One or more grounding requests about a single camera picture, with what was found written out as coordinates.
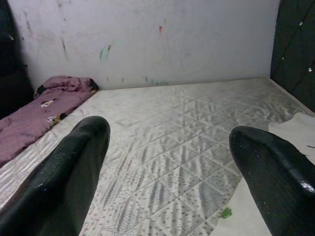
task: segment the crumpled blanket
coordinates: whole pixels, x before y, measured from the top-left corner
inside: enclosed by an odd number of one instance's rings
[[[0,120],[0,167],[70,114],[98,89],[90,78],[55,76],[41,85],[34,101]]]

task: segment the white wall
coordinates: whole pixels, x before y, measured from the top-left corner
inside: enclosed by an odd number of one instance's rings
[[[34,87],[60,74],[104,89],[269,77],[279,0],[9,3]]]

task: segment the white quilted mattress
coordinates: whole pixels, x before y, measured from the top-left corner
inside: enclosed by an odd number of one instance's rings
[[[0,169],[0,208],[84,117],[111,142],[82,236],[201,236],[241,179],[229,152],[237,125],[267,129],[303,109],[267,79],[99,91]]]

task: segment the black furniture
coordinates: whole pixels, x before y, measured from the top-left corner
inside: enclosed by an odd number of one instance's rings
[[[1,236],[76,236],[94,196],[110,126],[79,122],[0,211]]]
[[[282,0],[271,79],[315,112],[315,0]]]
[[[0,0],[0,119],[32,101],[33,89],[22,65],[7,0]]]
[[[239,126],[230,150],[273,236],[315,235],[315,166],[288,141]]]

